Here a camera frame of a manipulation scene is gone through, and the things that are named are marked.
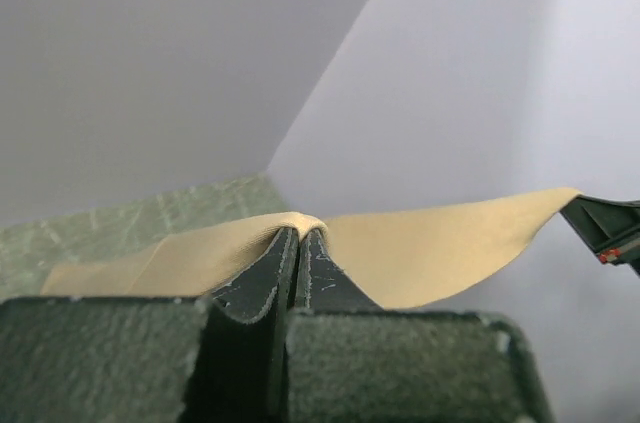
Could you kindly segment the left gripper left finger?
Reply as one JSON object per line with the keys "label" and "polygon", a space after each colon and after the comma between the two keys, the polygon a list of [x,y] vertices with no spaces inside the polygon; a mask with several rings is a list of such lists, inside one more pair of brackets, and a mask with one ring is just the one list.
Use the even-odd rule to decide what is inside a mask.
{"label": "left gripper left finger", "polygon": [[295,229],[277,231],[248,269],[214,293],[199,354],[201,422],[278,420],[298,246]]}

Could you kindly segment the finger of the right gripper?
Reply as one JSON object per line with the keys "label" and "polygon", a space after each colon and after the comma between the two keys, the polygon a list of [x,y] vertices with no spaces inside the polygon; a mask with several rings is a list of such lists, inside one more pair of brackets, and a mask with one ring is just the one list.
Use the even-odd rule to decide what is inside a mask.
{"label": "finger of the right gripper", "polygon": [[639,201],[619,202],[580,195],[560,211],[603,265],[639,272]]}

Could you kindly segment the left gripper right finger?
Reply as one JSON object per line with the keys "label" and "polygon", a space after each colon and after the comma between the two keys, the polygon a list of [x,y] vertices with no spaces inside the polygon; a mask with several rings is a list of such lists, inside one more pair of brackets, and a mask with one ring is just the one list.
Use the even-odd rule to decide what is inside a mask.
{"label": "left gripper right finger", "polygon": [[300,246],[294,307],[337,313],[382,310],[336,265],[319,230],[310,231]]}

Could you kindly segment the beige t-shirt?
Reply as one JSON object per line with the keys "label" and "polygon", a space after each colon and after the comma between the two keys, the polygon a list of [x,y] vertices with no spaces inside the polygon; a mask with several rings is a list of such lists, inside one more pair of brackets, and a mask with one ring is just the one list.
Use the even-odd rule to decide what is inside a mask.
{"label": "beige t-shirt", "polygon": [[167,236],[125,257],[59,263],[41,294],[194,296],[256,263],[276,233],[317,230],[337,266],[384,309],[410,309],[456,295],[516,259],[539,230],[580,196],[561,187],[422,210],[320,220],[264,214]]}

